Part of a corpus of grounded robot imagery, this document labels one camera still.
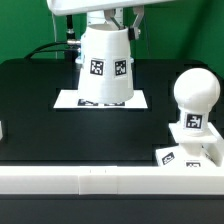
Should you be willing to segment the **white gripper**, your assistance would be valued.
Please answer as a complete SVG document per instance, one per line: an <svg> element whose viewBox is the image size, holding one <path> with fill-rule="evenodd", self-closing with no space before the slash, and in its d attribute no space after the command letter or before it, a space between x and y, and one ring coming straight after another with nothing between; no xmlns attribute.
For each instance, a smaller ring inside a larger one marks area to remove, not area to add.
<svg viewBox="0 0 224 224"><path fill-rule="evenodd" d="M105 20L118 30L122 30L124 26L120 25L115 19L115 9L135 6L133 8L135 20L128 28L128 36L130 40L137 40L141 33L139 26L144 17L144 7L141 5L168 1L172 0L46 0L49 10L56 16L105 10Z"/></svg>

